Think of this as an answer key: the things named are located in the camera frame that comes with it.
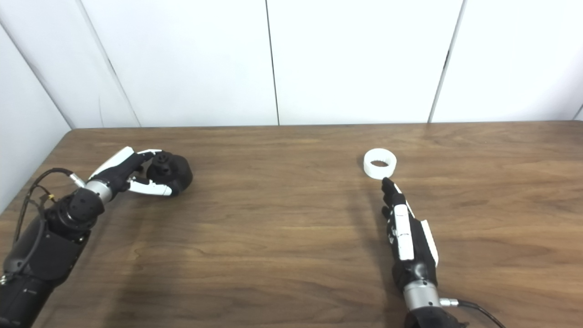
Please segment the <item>left white-black robot hand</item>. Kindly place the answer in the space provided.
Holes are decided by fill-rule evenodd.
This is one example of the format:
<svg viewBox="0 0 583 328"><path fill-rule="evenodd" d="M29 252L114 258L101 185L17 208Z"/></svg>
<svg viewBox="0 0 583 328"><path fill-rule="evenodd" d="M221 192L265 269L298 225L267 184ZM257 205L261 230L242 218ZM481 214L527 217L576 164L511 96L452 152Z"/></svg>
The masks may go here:
<svg viewBox="0 0 583 328"><path fill-rule="evenodd" d="M85 189L95 193L104 203L125 191L141 195L177 196L180 193L177 187L156 182L153 178L136 176L144 164L162 154L160 149L135 152L131 147L124 147L93 172Z"/></svg>

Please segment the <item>right white-black robot hand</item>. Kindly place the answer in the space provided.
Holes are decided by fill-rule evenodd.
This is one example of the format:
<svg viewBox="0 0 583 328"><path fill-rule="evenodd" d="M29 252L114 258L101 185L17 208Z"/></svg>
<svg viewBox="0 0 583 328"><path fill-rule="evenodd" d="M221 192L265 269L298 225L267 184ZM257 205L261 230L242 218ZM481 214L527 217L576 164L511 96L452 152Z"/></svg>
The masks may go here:
<svg viewBox="0 0 583 328"><path fill-rule="evenodd" d="M400 290L416 281L438 285L439 253L428 221L416 218L404 193L390 178L383 178L382 191L385 202L382 214L387 220L395 285Z"/></svg>

